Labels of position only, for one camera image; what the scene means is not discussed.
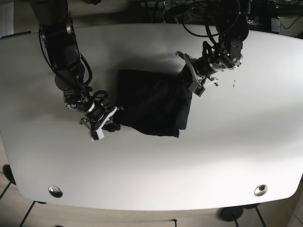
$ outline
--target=black cloth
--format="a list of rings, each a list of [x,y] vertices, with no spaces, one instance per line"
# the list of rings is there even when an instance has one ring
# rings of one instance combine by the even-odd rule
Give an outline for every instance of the black cloth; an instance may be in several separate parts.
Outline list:
[[[179,137],[186,129],[192,93],[190,76],[120,70],[114,121],[146,135]]]

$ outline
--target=white table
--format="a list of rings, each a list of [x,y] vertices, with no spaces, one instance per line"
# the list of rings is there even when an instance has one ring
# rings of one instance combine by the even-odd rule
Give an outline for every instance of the white table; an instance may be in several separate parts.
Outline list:
[[[196,33],[202,26],[191,26]],[[163,24],[76,29],[94,90],[117,69],[175,74],[176,51],[200,57],[204,39]],[[0,130],[20,193],[31,200],[115,210],[193,210],[284,199],[303,173],[303,41],[251,31],[243,62],[193,96],[180,138],[131,128],[91,142],[65,108],[38,34],[0,40]],[[260,197],[255,189],[265,184]],[[58,186],[61,198],[48,188]]]

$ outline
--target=black cable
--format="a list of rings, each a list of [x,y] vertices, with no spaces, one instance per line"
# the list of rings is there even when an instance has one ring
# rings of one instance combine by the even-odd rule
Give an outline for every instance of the black cable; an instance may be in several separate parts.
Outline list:
[[[171,1],[165,1],[165,2],[164,2],[164,5],[165,5],[165,7],[170,6],[170,5],[171,5]]]
[[[184,0],[184,2],[182,2],[182,3],[176,3],[176,1],[174,1],[174,4],[176,6],[181,6],[181,5],[184,5],[186,2],[187,2],[187,0]]]
[[[41,51],[42,51],[42,54],[44,56],[44,59],[46,61],[46,63],[48,64],[48,66],[51,68],[51,70],[53,71],[53,73],[58,76],[61,80],[63,80],[68,86],[70,86],[71,88],[73,88],[74,90],[78,90],[77,88],[74,87],[73,84],[71,84],[66,78],[64,78],[59,72],[55,71],[55,69],[52,68],[51,64],[48,62],[47,58],[46,58],[46,55],[44,53],[44,50],[43,50],[43,47],[42,47],[42,43],[41,43],[41,31],[40,31],[40,28],[39,28],[39,43],[40,43],[40,48],[41,48]]]
[[[9,182],[9,184],[6,186],[6,188],[4,189],[4,191],[2,192],[2,194],[0,195],[0,200],[2,199],[2,197],[5,194],[5,192],[7,191],[7,189],[9,188],[10,184],[11,184],[11,181]]]
[[[107,91],[103,91],[103,90],[100,90],[100,91],[96,91],[94,93],[94,95],[91,97],[93,100],[95,100],[97,98],[98,95],[103,95],[103,98],[107,98]]]
[[[209,25],[208,25],[208,18],[207,18],[207,8],[205,9],[205,29],[206,33],[210,39],[210,41],[214,44],[217,45],[217,42],[214,40],[214,37],[212,37],[212,33],[210,31]]]
[[[89,118],[89,123],[90,123],[91,131],[94,131],[94,130],[95,130],[95,125],[94,125],[93,122],[91,121],[91,118]]]
[[[300,19],[301,17],[303,17],[303,14],[302,14],[301,16],[299,16],[296,20],[294,20],[294,22],[293,22],[289,27],[285,27],[282,23],[281,23],[281,26],[282,26],[283,28],[285,28],[285,29],[290,29],[290,28],[294,25],[294,23],[295,23],[298,19]]]
[[[222,34],[228,32],[228,31],[236,24],[236,22],[237,22],[237,20],[238,20],[238,17],[239,17],[239,13],[240,13],[240,2],[239,2],[239,0],[236,0],[236,1],[237,1],[237,4],[238,4],[238,11],[237,11],[236,19],[235,19],[235,21],[233,22],[233,24],[232,24],[228,29],[226,29],[225,31],[216,33],[216,34],[214,34],[214,35],[213,35],[213,34],[210,34],[210,36],[214,37],[214,36],[217,36],[217,35],[222,35]],[[191,32],[191,31],[189,31],[188,28],[187,28],[187,27],[185,26],[185,24],[184,24],[183,16],[184,16],[184,12],[182,12],[181,24],[182,24],[182,26],[184,27],[184,29],[185,29],[188,33],[190,33],[191,35],[196,36],[196,37],[209,38],[209,35],[198,35],[198,34],[195,34],[195,33]]]
[[[25,220],[27,219],[27,217],[28,217],[28,215],[29,215],[30,211],[32,210],[32,208],[33,208],[33,206],[34,206],[35,203],[36,203],[36,201],[33,201],[32,205],[31,205],[30,208],[28,209],[27,214],[24,216],[24,218],[23,218],[23,220],[22,220],[22,222],[21,222],[21,224],[20,224],[19,227],[22,227],[22,226],[23,226]]]
[[[87,71],[89,72],[89,78],[87,79],[86,82],[84,82],[84,85],[85,85],[85,86],[88,86],[89,83],[91,82],[91,80],[93,79],[93,73],[92,73],[92,71],[91,71],[91,68],[90,68],[88,62],[87,62],[87,61],[85,60],[85,58],[83,57],[82,53],[80,53],[80,56],[81,56],[80,58],[81,58],[81,60],[83,61],[85,67],[87,68]]]
[[[202,85],[202,86],[205,84],[206,79],[208,78],[208,66],[207,66],[206,68],[207,68],[207,70],[206,70],[206,76],[205,76],[205,78],[201,81],[201,85]]]
[[[167,24],[169,24],[169,12],[168,12],[168,10],[166,9],[166,7],[167,6],[164,6],[163,8],[164,8],[164,11],[163,11],[163,23],[164,23],[164,21],[167,23]]]
[[[209,56],[210,61],[215,62],[214,55],[213,55],[213,52],[212,52],[212,47],[208,44],[207,41],[203,42],[202,47],[203,47],[202,56],[204,56],[204,57]]]

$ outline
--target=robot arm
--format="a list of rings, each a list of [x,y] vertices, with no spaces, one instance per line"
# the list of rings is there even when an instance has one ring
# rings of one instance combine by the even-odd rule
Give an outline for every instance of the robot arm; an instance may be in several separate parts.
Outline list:
[[[213,7],[212,2],[208,3],[205,14],[207,17],[208,8]],[[201,96],[205,88],[211,84],[219,85],[219,80],[212,75],[226,69],[233,70],[241,65],[242,44],[249,33],[246,15],[250,13],[250,0],[220,0],[220,21],[217,26],[218,33],[213,35],[205,20],[207,36],[213,43],[211,46],[207,41],[203,42],[202,57],[194,59],[187,54],[177,52],[176,55],[185,60],[185,67],[181,74],[191,74],[193,82],[189,90]]]
[[[103,138],[102,127],[110,123],[117,107],[107,99],[106,91],[97,91],[90,95],[92,88],[91,69],[81,55],[71,16],[68,12],[67,0],[27,0],[40,24],[41,37],[48,54],[48,62],[55,73],[55,83],[63,91],[64,101],[68,108],[82,113],[81,124],[90,129],[92,141]],[[85,67],[89,78],[84,82]]]

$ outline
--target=cable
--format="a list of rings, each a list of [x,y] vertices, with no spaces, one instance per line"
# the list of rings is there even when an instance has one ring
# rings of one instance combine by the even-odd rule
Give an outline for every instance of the cable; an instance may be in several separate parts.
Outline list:
[[[219,32],[219,33],[216,33],[216,34],[214,34],[214,35],[213,35],[213,34],[210,34],[211,37],[214,37],[214,36],[217,36],[217,35],[223,35],[224,33],[228,32],[228,31],[236,24],[236,22],[237,22],[237,20],[238,20],[238,17],[239,17],[239,13],[240,13],[240,2],[239,2],[239,0],[236,0],[236,2],[237,2],[237,4],[238,4],[238,11],[237,11],[236,19],[235,19],[235,21],[233,22],[233,24],[232,24],[228,29],[226,29],[226,30],[223,31],[223,32]],[[201,37],[201,38],[209,38],[209,37],[210,37],[209,35],[198,35],[198,34],[195,34],[195,33],[191,32],[191,31],[189,31],[189,29],[188,29],[188,28],[185,26],[185,24],[184,24],[183,16],[184,16],[184,12],[182,12],[181,24],[182,24],[182,26],[184,27],[184,29],[185,29],[188,33],[190,33],[190,34],[193,35],[193,36]]]
[[[176,6],[181,6],[181,5],[184,5],[186,2],[187,2],[187,0],[184,0],[184,2],[182,2],[182,3],[176,3],[176,1],[174,1],[174,4]]]
[[[285,29],[290,29],[290,28],[294,25],[294,23],[295,23],[298,19],[300,19],[301,17],[303,17],[303,14],[302,14],[301,16],[299,16],[296,20],[294,20],[294,22],[293,22],[289,27],[285,27],[282,23],[281,23],[281,26],[282,26],[283,28],[285,28]]]
[[[103,91],[103,90],[100,90],[100,91],[96,91],[94,93],[94,95],[91,97],[93,100],[95,100],[97,98],[98,95],[104,95],[102,98],[107,98],[107,91]]]
[[[214,37],[212,37],[212,32],[210,31],[209,25],[208,25],[208,18],[207,18],[207,8],[205,9],[205,29],[206,33],[210,39],[210,41],[214,44],[217,45],[217,42],[214,40]]]
[[[58,76],[61,80],[63,80],[68,86],[70,86],[71,88],[73,88],[74,90],[78,90],[77,88],[75,88],[75,86],[73,84],[71,84],[66,78],[64,78],[59,72],[55,71],[55,69],[52,68],[51,64],[48,62],[47,58],[46,58],[46,55],[44,53],[44,50],[43,50],[43,47],[42,47],[42,43],[41,43],[41,31],[40,31],[40,28],[39,28],[39,43],[40,43],[40,48],[41,48],[41,51],[42,51],[42,54],[44,56],[44,59],[46,61],[46,63],[48,64],[48,66],[51,68],[51,70],[53,71],[53,73]]]
[[[171,1],[166,1],[166,2],[164,2],[163,4],[164,4],[164,8],[166,8],[167,6],[170,6],[170,5],[171,5]]]
[[[95,130],[95,125],[91,121],[91,118],[89,118],[89,123],[90,123],[91,130],[94,131]]]
[[[85,58],[83,57],[82,53],[80,53],[80,56],[81,56],[80,58],[81,58],[81,60],[83,61],[84,65],[85,65],[85,67],[86,67],[86,69],[87,69],[87,71],[89,72],[89,78],[87,79],[86,82],[84,82],[84,85],[85,85],[85,86],[88,86],[89,83],[91,82],[91,80],[93,79],[93,73],[92,73],[92,71],[91,71],[91,68],[90,68],[88,62],[87,62],[87,61],[85,60]]]
[[[162,15],[162,17],[163,17],[162,23],[164,24],[164,21],[165,21],[167,24],[169,24],[169,19],[167,19],[167,20],[165,19],[165,16],[166,16],[166,15],[165,15],[165,12],[167,13],[167,15],[168,15],[168,17],[169,17],[169,12],[166,10],[166,7],[171,5],[171,1],[169,2],[169,5],[167,5],[167,6],[165,6],[165,3],[166,3],[166,2],[163,2],[163,9],[164,9],[164,10],[163,10],[163,15]]]

